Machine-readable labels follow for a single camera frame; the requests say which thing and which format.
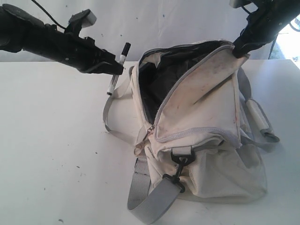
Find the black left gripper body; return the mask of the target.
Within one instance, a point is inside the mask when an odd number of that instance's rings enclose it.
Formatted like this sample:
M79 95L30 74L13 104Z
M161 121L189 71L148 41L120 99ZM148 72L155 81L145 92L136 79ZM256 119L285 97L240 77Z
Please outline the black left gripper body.
M47 31L47 58L76 68L82 73L100 62L113 62L115 55L95 46L95 40L63 33L57 30Z

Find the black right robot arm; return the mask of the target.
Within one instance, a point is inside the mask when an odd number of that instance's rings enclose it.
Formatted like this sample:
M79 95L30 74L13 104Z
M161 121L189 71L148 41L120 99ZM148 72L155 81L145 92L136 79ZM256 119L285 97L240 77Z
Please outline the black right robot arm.
M232 8L255 4L257 10L247 16L247 26L234 41L233 55L241 58L250 51L274 41L278 33L300 14L298 0L231 0Z

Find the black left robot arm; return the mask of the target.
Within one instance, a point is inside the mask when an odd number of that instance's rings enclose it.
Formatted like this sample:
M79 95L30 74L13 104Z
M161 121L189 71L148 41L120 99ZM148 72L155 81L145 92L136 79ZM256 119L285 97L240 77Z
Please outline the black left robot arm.
M0 49L21 50L76 68L85 74L121 75L123 66L115 55L95 45L90 37L81 38L82 28L95 24L97 18L86 9L73 15L64 32L55 24L45 24L26 11L10 5L0 7Z

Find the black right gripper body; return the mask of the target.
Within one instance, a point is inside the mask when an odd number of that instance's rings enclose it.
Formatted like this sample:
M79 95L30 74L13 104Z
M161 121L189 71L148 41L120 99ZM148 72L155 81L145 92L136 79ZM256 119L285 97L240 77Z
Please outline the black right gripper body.
M250 0L257 10L248 14L247 26L240 36L255 42L256 50L274 40L275 36L293 19L292 0Z

